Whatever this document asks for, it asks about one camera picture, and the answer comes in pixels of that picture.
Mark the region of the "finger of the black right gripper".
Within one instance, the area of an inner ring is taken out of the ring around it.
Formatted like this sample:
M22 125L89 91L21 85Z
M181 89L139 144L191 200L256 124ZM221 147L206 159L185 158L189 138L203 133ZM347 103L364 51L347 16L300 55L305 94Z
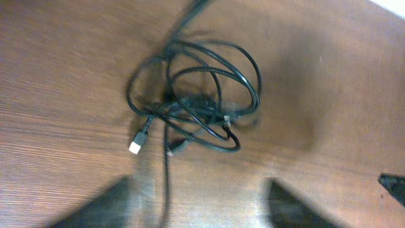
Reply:
M404 176L382 173L378 177L378 182L404 206Z

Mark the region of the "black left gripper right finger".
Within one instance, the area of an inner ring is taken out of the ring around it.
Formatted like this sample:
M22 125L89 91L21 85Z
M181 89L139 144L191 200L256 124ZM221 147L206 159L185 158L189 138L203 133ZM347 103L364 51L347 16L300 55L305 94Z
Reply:
M278 179L269 179L267 187L268 221L273 227L336 228L338 223L326 218L298 198Z

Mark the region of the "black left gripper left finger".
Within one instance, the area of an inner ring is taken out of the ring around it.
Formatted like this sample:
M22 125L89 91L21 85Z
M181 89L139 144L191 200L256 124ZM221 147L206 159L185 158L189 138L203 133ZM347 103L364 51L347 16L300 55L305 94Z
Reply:
M126 175L76 210L47 224L48 228L128 227L134 217L134 180Z

